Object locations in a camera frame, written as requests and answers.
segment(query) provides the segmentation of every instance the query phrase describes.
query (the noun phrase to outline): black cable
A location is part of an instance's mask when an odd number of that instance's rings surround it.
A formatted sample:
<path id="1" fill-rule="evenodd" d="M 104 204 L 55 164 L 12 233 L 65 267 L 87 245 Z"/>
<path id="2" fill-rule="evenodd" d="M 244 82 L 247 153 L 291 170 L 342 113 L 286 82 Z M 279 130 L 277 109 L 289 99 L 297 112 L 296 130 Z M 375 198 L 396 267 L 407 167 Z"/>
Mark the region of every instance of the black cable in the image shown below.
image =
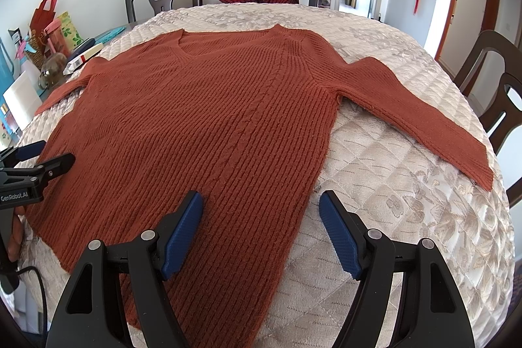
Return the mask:
<path id="1" fill-rule="evenodd" d="M 40 271 L 33 265 L 28 265 L 27 267 L 24 267 L 23 269 L 20 269 L 18 271 L 12 272 L 12 273 L 0 273 L 3 275 L 14 275 L 19 276 L 20 274 L 27 273 L 29 271 L 34 271 L 36 273 L 36 277 L 38 278 L 38 283 L 40 284 L 40 293 L 42 295 L 42 308 L 43 308 L 43 320 L 42 320 L 42 344 L 41 347 L 45 348 L 45 344 L 47 341 L 47 300 L 45 299 L 45 289 L 43 287 L 43 280 L 42 276 L 40 274 Z"/>

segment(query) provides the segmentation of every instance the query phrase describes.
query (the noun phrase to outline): red tote bag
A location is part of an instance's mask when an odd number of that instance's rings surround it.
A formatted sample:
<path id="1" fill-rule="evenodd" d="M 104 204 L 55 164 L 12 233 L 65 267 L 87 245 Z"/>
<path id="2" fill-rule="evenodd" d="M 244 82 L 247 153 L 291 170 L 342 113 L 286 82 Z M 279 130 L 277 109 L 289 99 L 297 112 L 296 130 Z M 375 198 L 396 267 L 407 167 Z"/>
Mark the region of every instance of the red tote bag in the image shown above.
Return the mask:
<path id="1" fill-rule="evenodd" d="M 48 1 L 51 2 L 51 6 L 46 10 L 45 5 Z M 54 16 L 56 15 L 54 8 L 56 7 L 57 1 L 58 0 L 43 0 L 40 6 L 35 9 L 35 13 L 31 19 L 30 28 L 35 32 L 34 34 L 38 39 L 38 48 L 42 53 L 45 50 L 46 42 L 43 30 L 54 20 Z"/>

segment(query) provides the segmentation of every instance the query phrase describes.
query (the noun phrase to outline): human hand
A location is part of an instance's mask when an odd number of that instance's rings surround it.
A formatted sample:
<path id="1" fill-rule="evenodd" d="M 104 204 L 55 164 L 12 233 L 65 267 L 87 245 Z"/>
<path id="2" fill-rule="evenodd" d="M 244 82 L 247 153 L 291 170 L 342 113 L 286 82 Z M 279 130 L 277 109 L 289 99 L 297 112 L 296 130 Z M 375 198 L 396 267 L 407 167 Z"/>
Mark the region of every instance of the human hand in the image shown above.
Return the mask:
<path id="1" fill-rule="evenodd" d="M 16 261 L 20 257 L 20 247 L 23 239 L 23 225 L 20 221 L 19 215 L 25 214 L 25 208 L 18 206 L 15 208 L 15 213 L 12 215 L 12 233 L 9 243 L 7 244 L 7 255 L 9 261 Z"/>

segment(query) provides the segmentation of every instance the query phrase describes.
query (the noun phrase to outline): round table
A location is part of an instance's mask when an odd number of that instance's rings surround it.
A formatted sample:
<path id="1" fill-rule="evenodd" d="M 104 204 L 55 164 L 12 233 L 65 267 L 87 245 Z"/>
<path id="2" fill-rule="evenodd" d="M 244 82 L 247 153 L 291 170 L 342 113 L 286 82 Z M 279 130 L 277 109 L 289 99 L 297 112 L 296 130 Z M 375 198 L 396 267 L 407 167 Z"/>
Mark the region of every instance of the round table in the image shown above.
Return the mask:
<path id="1" fill-rule="evenodd" d="M 504 321 L 511 299 L 514 236 L 507 196 L 479 120 L 448 75 L 410 36 L 375 20 L 301 5 L 213 5 L 160 13 L 106 46 L 101 56 L 113 58 L 179 28 L 248 31 L 277 23 L 319 33 L 346 62 L 368 56 L 382 61 L 414 95 L 486 145 L 494 182 L 493 190 L 486 192 L 408 135 L 344 99 L 323 171 L 254 347 L 330 348 L 340 331 L 358 283 L 341 268 L 318 215 L 319 195 L 331 189 L 368 228 L 408 243 L 423 237 L 435 241 L 460 290 L 476 347 L 481 348 Z M 20 144 L 47 139 L 78 96 L 80 92 L 73 93 L 36 117 Z M 25 231 L 22 265 L 40 268 L 52 317 L 68 275 L 27 224 Z M 25 281 L 39 300 L 37 282 L 32 277 Z M 396 274 L 379 347 L 387 346 L 392 335 L 400 282 Z M 144 346 L 139 331 L 134 329 L 132 337 L 136 346 Z"/>

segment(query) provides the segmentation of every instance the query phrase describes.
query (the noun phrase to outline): metal screw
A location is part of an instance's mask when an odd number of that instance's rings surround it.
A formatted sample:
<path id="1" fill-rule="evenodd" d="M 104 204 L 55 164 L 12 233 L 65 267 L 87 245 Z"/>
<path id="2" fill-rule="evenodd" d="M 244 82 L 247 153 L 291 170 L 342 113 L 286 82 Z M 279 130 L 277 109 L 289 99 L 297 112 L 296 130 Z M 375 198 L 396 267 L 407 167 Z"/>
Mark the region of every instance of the metal screw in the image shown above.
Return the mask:
<path id="1" fill-rule="evenodd" d="M 435 248 L 435 243 L 431 239 L 422 239 L 422 246 L 426 249 Z"/>
<path id="2" fill-rule="evenodd" d="M 383 237 L 383 234 L 377 229 L 368 230 L 368 236 L 372 239 L 380 239 Z"/>
<path id="3" fill-rule="evenodd" d="M 155 236 L 156 236 L 156 233 L 154 232 L 154 230 L 145 230 L 142 233 L 143 240 L 151 240 L 151 239 L 154 239 Z"/>
<path id="4" fill-rule="evenodd" d="M 91 251 L 94 251 L 95 249 L 98 249 L 99 247 L 101 247 L 101 242 L 97 239 L 95 240 L 92 240 L 89 242 L 89 249 Z"/>

